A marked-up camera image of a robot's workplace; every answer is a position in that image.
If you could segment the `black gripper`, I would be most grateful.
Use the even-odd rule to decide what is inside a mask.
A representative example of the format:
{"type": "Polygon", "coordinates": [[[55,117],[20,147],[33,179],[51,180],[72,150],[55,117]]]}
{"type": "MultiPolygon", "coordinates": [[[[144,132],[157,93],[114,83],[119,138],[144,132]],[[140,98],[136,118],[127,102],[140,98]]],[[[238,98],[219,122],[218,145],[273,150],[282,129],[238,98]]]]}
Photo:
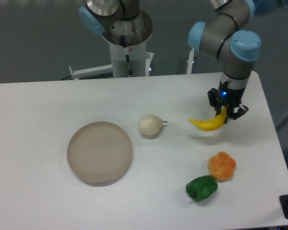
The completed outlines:
{"type": "Polygon", "coordinates": [[[232,89],[229,82],[220,82],[218,89],[212,88],[208,91],[208,99],[210,106],[215,109],[216,116],[220,114],[222,107],[226,107],[226,117],[224,123],[229,119],[237,120],[245,115],[249,108],[241,104],[245,88],[232,89]]]}

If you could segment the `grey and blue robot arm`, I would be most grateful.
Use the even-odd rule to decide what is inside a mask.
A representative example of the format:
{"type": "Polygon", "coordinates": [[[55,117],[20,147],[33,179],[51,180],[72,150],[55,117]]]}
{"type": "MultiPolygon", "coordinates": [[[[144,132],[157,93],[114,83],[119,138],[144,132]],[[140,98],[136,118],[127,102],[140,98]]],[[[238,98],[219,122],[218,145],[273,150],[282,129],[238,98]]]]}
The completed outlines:
{"type": "MultiPolygon", "coordinates": [[[[252,18],[251,0],[213,0],[217,17],[210,23],[197,22],[189,31],[188,44],[224,64],[219,87],[208,92],[210,105],[226,119],[238,119],[248,108],[241,103],[261,40],[243,26],[252,18]]],[[[148,74],[146,43],[153,23],[137,0],[88,0],[78,10],[83,24],[108,43],[113,76],[139,77],[148,74]]]]}

